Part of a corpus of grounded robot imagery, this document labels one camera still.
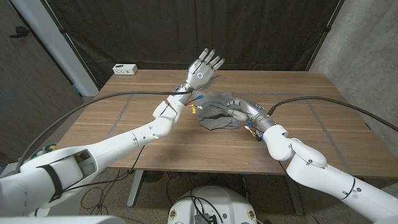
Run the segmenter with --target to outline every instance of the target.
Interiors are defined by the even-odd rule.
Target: wires
[[[127,219],[127,220],[132,220],[132,221],[134,221],[134,222],[138,222],[138,223],[144,224],[144,223],[142,223],[142,222],[140,222],[140,221],[137,221],[137,220],[135,220],[135,219],[132,219],[132,218],[123,217],[123,216],[120,216],[120,215],[117,215],[117,216],[120,217],[120,218],[125,218],[125,219]]]
[[[139,158],[139,156],[141,155],[142,150],[144,149],[144,147],[145,147],[145,146],[143,146],[142,149],[141,149],[141,151],[139,151],[139,154],[138,154],[138,156],[137,156],[137,159],[136,159],[136,161],[134,162],[134,164],[132,165],[131,169],[127,170],[124,174],[122,174],[122,175],[120,175],[120,176],[119,176],[119,174],[118,174],[118,176],[117,176],[114,180],[95,182],[95,183],[80,185],[80,186],[72,187],[72,188],[67,187],[65,190],[63,190],[63,192],[68,192],[68,191],[70,191],[70,190],[75,190],[75,189],[78,189],[78,188],[80,188],[80,187],[87,187],[87,186],[96,185],[96,184],[105,184],[105,183],[116,182],[116,181],[120,181],[120,180],[125,179],[129,174],[133,174],[133,173],[134,173],[133,168],[134,168],[134,166],[136,166],[137,161],[138,161],[138,158]]]
[[[361,112],[363,114],[366,114],[366,115],[370,116],[371,118],[376,119],[377,121],[381,122],[382,124],[385,124],[389,128],[392,128],[393,130],[398,131],[398,127],[397,126],[394,126],[390,122],[388,122],[388,121],[386,121],[386,120],[384,120],[384,119],[382,119],[382,118],[380,118],[380,117],[378,117],[378,116],[376,116],[376,115],[374,115],[374,114],[372,114],[372,113],[370,113],[370,112],[368,112],[368,111],[366,111],[366,110],[364,110],[362,108],[359,108],[357,106],[353,106],[353,105],[351,105],[349,103],[344,103],[344,102],[341,102],[341,101],[338,101],[338,100],[334,100],[334,99],[330,99],[330,98],[326,98],[326,97],[321,97],[321,96],[303,96],[303,97],[291,98],[291,99],[288,99],[288,100],[281,101],[281,102],[275,104],[268,111],[268,115],[271,116],[273,114],[274,110],[278,106],[280,106],[280,105],[282,105],[284,103],[289,103],[289,102],[298,101],[298,100],[324,100],[324,101],[329,101],[329,102],[336,103],[336,104],[339,104],[339,105],[343,105],[343,106],[346,106],[348,108],[351,108],[351,109],[354,109],[356,111],[359,111],[359,112]]]
[[[193,184],[193,182],[192,182],[192,180],[191,180],[191,178],[190,178],[190,176],[189,176],[189,173],[187,173],[187,175],[188,175],[188,178],[189,178],[190,183],[192,184],[193,187],[195,187],[195,184]],[[204,215],[205,210],[204,210],[204,208],[203,208],[202,202],[200,201],[200,200],[203,200],[203,201],[207,202],[207,203],[213,208],[213,210],[217,213],[218,217],[219,217],[220,220],[221,220],[221,223],[224,223],[224,222],[223,222],[223,219],[222,219],[222,217],[221,217],[221,215],[220,215],[220,213],[217,211],[217,209],[214,207],[214,205],[213,205],[212,203],[210,203],[209,201],[207,201],[207,200],[204,199],[203,197],[197,197],[197,196],[192,195],[192,190],[193,190],[193,189],[191,189],[190,195],[189,195],[189,196],[181,197],[181,198],[177,199],[177,200],[173,203],[172,200],[171,200],[171,198],[170,198],[169,191],[168,191],[169,182],[170,182],[170,179],[169,179],[169,180],[167,181],[167,183],[166,183],[166,194],[167,194],[167,198],[169,199],[170,203],[172,204],[172,206],[170,207],[170,209],[173,207],[173,205],[175,205],[177,202],[181,201],[182,199],[184,199],[184,198],[191,198],[191,199],[192,199],[192,203],[193,203],[193,205],[195,206],[195,210],[197,211],[197,214],[199,214],[208,224],[211,224],[211,222],[209,221],[209,219],[207,219],[207,218],[205,217],[205,215]],[[201,205],[201,211],[199,210],[199,208],[198,208],[198,206],[197,206],[197,204],[196,204],[196,200],[198,200],[199,203],[200,203],[200,205]]]
[[[213,205],[212,203],[210,203],[209,201],[207,201],[206,199],[204,199],[203,197],[196,197],[196,196],[193,196],[193,195],[192,195],[192,190],[191,190],[189,196],[184,196],[184,197],[182,197],[182,198],[176,200],[176,201],[172,204],[172,207],[173,207],[173,205],[175,205],[177,202],[181,201],[182,199],[189,198],[189,197],[193,199],[193,205],[195,206],[195,209],[197,210],[197,212],[199,213],[199,215],[201,215],[202,218],[206,220],[207,223],[211,224],[211,222],[204,216],[204,214],[203,214],[202,212],[200,212],[198,206],[197,206],[196,203],[195,203],[195,200],[199,200],[199,199],[200,199],[200,200],[204,200],[205,202],[207,202],[207,203],[214,209],[214,211],[217,213],[218,217],[219,217],[220,220],[221,220],[221,223],[224,223],[224,222],[223,222],[223,219],[221,218],[220,213],[217,211],[217,209],[214,207],[214,205]]]
[[[189,103],[191,103],[191,102],[194,102],[195,100],[199,100],[199,99],[202,99],[202,98],[203,98],[203,94],[197,96],[195,99],[193,99],[193,100],[191,100],[191,101],[188,101],[188,102],[185,104],[185,106],[187,106],[187,105],[188,105]]]
[[[310,210],[310,213],[311,213],[311,215],[312,215],[312,218],[315,219],[315,221],[317,222],[317,224],[320,224],[320,223],[318,222],[317,218],[315,218],[315,215],[313,215],[311,209],[309,209],[309,210]]]
[[[129,169],[127,172],[125,172],[125,173],[123,173],[123,174],[120,174],[120,170],[119,170],[119,171],[118,171],[118,174],[116,175],[116,177],[115,177],[113,180],[102,181],[102,182],[96,182],[96,183],[92,183],[92,184],[86,184],[86,185],[74,187],[74,188],[71,188],[71,189],[67,188],[67,189],[64,190],[64,192],[69,191],[69,190],[73,190],[73,189],[77,189],[77,188],[83,187],[83,186],[86,187],[87,185],[95,185],[95,184],[104,184],[104,183],[108,183],[103,189],[102,189],[101,187],[93,187],[92,189],[89,189],[89,190],[84,194],[84,196],[81,198],[80,205],[81,205],[81,207],[84,208],[84,209],[92,209],[91,212],[90,212],[90,215],[92,215],[96,209],[98,209],[98,211],[96,212],[96,215],[98,215],[98,214],[102,215],[102,214],[103,214],[103,208],[105,209],[104,214],[105,214],[105,215],[109,215],[108,208],[106,208],[106,206],[104,206],[104,202],[105,202],[106,196],[108,195],[109,191],[112,189],[112,187],[114,186],[114,184],[115,184],[116,181],[123,180],[123,179],[125,179],[129,174],[134,173],[134,172],[133,172],[133,168],[134,168],[135,165],[137,164],[138,158],[140,157],[141,152],[142,152],[142,150],[144,149],[144,147],[141,148],[141,151],[139,152],[139,154],[138,154],[138,156],[137,156],[137,159],[136,159],[136,161],[134,162],[134,164],[132,165],[131,169]],[[99,196],[99,201],[98,201],[98,203],[97,203],[96,205],[94,205],[94,206],[91,206],[91,207],[85,207],[85,206],[83,205],[83,200],[84,200],[84,198],[87,196],[87,194],[88,194],[89,192],[91,192],[92,190],[96,190],[96,189],[98,189],[98,190],[101,191],[101,194],[100,194],[100,196]],[[128,219],[128,220],[132,220],[132,221],[135,221],[135,222],[138,222],[138,223],[142,223],[142,222],[140,222],[140,221],[138,221],[138,220],[135,220],[135,219],[132,219],[132,218],[122,217],[122,216],[119,216],[119,217],[125,218],[125,219]]]
[[[119,92],[119,93],[113,93],[109,94],[106,96],[101,96],[98,97],[90,102],[83,103],[82,105],[76,107],[75,109],[69,111],[67,114],[63,115],[61,118],[56,120],[54,123],[52,123],[48,128],[46,128],[43,132],[41,132],[32,142],[31,144],[25,149],[24,153],[21,156],[21,159],[17,163],[16,167],[16,173],[20,172],[20,168],[23,165],[24,161],[27,159],[29,156],[30,152],[33,150],[33,147],[36,145],[36,143],[47,133],[49,132],[52,128],[56,127],[57,124],[61,123],[64,119],[67,119],[70,115],[72,115],[74,112],[101,100],[108,99],[110,97],[115,97],[115,96],[122,96],[122,95],[135,95],[135,94],[140,94],[140,95],[184,95],[184,94],[189,94],[192,93],[192,91],[185,91],[185,92],[158,92],[158,91],[124,91],[124,92]]]
[[[167,195],[167,198],[169,199],[170,204],[173,205],[172,199],[170,198],[170,195],[169,195],[169,189],[168,189],[169,182],[170,182],[170,179],[167,181],[167,184],[166,184],[166,195]]]

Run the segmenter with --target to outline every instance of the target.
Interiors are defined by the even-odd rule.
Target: robot finger
[[[214,70],[219,69],[225,62],[225,58],[221,59],[215,66],[214,66]]]
[[[212,67],[214,67],[216,65],[216,63],[218,62],[218,60],[220,59],[220,56],[215,57],[211,62],[210,65]]]
[[[233,101],[228,102],[226,105],[227,106],[231,106],[231,105],[239,105],[240,106],[240,104],[241,104],[241,100],[233,100]]]
[[[242,113],[237,110],[228,110],[228,114],[233,118],[237,119],[238,121],[246,121],[248,119],[245,113]]]
[[[211,60],[211,58],[214,56],[215,53],[216,53],[216,50],[213,49],[213,50],[209,53],[209,55],[207,55],[207,57],[206,57],[206,59],[205,59],[205,62],[206,62],[206,63],[209,63],[209,61]]]
[[[209,52],[209,50],[208,50],[208,49],[205,49],[205,50],[199,55],[199,60],[204,60],[208,52]]]

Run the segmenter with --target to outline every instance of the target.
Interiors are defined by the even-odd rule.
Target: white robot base
[[[217,214],[216,210],[205,200],[200,198],[195,200],[197,197],[209,201],[219,214]],[[204,216],[214,224],[257,223],[253,206],[244,197],[231,189],[214,185],[197,187],[183,194],[171,207],[167,223],[206,223],[202,216],[197,213],[193,200],[195,200],[200,211],[202,211],[203,205]]]

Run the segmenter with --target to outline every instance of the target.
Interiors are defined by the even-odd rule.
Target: black curtain
[[[338,0],[48,0],[102,87],[115,63],[187,69],[205,47],[222,70],[305,70]]]

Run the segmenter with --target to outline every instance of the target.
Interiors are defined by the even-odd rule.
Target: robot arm
[[[246,119],[262,134],[273,159],[291,159],[286,172],[294,181],[340,199],[373,222],[398,216],[397,198],[327,164],[322,153],[300,140],[288,138],[286,129],[276,124],[262,106],[244,100],[230,104],[241,106]],[[237,112],[230,114],[238,119],[241,112]]]
[[[224,63],[215,51],[205,49],[188,69],[177,92],[195,91],[213,83],[214,72]],[[21,172],[0,179],[0,216],[24,216],[49,208],[77,194],[102,170],[146,144],[167,136],[192,94],[170,95],[153,112],[155,120],[139,128],[87,146],[59,149],[21,166]]]

